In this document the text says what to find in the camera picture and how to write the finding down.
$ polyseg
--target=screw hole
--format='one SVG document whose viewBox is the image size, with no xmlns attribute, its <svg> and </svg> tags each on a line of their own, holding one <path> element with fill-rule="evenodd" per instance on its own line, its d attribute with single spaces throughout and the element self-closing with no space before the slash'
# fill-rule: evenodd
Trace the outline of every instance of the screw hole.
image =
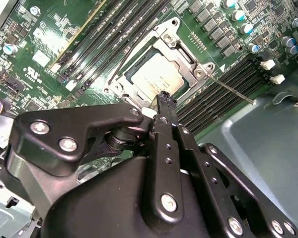
<svg viewBox="0 0 298 238">
<path fill-rule="evenodd" d="M 171 160 L 170 158 L 166 158 L 165 162 L 166 162 L 167 164 L 169 164 L 169 165 L 172 164 L 172 160 Z"/>
<path fill-rule="evenodd" d="M 218 180 L 217 180 L 216 178 L 212 178 L 212 182 L 213 182 L 214 184 L 218 184 Z"/>
</svg>

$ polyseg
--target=gray metal panel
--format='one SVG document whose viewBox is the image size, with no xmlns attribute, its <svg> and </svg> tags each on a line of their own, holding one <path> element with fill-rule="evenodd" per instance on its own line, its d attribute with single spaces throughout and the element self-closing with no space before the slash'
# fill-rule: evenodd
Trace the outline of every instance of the gray metal panel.
<svg viewBox="0 0 298 238">
<path fill-rule="evenodd" d="M 298 70 L 272 91 L 298 95 Z M 298 108 L 260 97 L 199 140 L 218 146 L 298 227 Z"/>
</svg>

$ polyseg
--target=screw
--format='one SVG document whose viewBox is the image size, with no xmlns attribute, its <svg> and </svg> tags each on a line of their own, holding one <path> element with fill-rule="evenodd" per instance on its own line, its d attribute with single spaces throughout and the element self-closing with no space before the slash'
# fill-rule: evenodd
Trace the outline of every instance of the screw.
<svg viewBox="0 0 298 238">
<path fill-rule="evenodd" d="M 279 225 L 279 223 L 276 222 L 275 220 L 272 221 L 272 225 L 273 225 L 273 228 L 275 229 L 275 231 L 277 231 L 278 234 L 282 235 L 284 233 L 282 226 Z"/>
<path fill-rule="evenodd" d="M 169 34 L 165 34 L 164 37 L 163 37 L 164 41 L 168 44 L 172 43 L 173 42 L 173 37 L 170 36 Z"/>
<path fill-rule="evenodd" d="M 165 124 L 168 124 L 168 123 L 169 123 L 168 119 L 165 118 L 165 117 L 161 117 L 160 120 L 161 120 L 163 123 L 165 123 Z"/>
<path fill-rule="evenodd" d="M 298 27 L 298 18 L 295 18 L 292 23 L 293 27 Z"/>
<path fill-rule="evenodd" d="M 292 234 L 296 234 L 294 229 L 292 228 L 292 226 L 288 223 L 288 222 L 284 222 L 284 226 L 286 227 L 286 229 Z"/>
<path fill-rule="evenodd" d="M 185 134 L 189 134 L 189 133 L 190 133 L 189 130 L 188 130 L 187 128 L 185 128 L 185 127 L 183 127 L 182 130 L 183 130 L 183 132 L 184 132 Z"/>
<path fill-rule="evenodd" d="M 177 210 L 177 202 L 169 194 L 161 196 L 161 203 L 168 212 L 175 212 Z"/>
<path fill-rule="evenodd" d="M 136 108 L 132 108 L 129 111 L 131 112 L 131 114 L 134 114 L 135 116 L 139 116 L 139 112 Z"/>
<path fill-rule="evenodd" d="M 77 149 L 77 144 L 73 139 L 64 138 L 60 140 L 59 146 L 62 150 L 67 152 L 73 152 Z"/>
<path fill-rule="evenodd" d="M 44 135 L 50 131 L 49 126 L 46 123 L 40 121 L 32 123 L 30 128 L 31 131 L 39 135 Z"/>
<path fill-rule="evenodd" d="M 243 228 L 237 219 L 235 219 L 234 217 L 230 217 L 228 219 L 228 224 L 235 234 L 237 234 L 239 236 L 241 236 L 243 234 Z"/>
<path fill-rule="evenodd" d="M 212 153 L 216 154 L 217 150 L 216 148 L 214 148 L 213 146 L 210 146 L 209 149 L 212 151 Z"/>
</svg>

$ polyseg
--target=expansion slot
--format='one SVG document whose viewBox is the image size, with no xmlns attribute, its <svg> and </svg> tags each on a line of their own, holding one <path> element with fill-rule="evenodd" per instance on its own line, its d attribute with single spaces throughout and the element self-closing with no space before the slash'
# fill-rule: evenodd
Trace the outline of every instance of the expansion slot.
<svg viewBox="0 0 298 238">
<path fill-rule="evenodd" d="M 81 34 L 81 32 L 85 29 L 85 27 L 91 22 L 91 20 L 95 17 L 95 15 L 99 12 L 99 10 L 105 5 L 105 3 L 108 0 L 103 0 L 99 6 L 95 9 L 95 11 L 92 13 L 92 15 L 87 19 L 87 21 L 84 23 L 84 25 L 80 28 L 80 30 L 77 32 L 75 36 L 72 37 L 71 41 L 69 42 L 68 46 L 60 53 L 60 55 L 54 60 L 54 62 L 51 64 L 50 68 L 53 67 L 55 63 L 57 63 L 61 57 L 63 57 L 64 53 L 67 51 L 68 47 L 75 41 L 76 37 Z"/>
</svg>

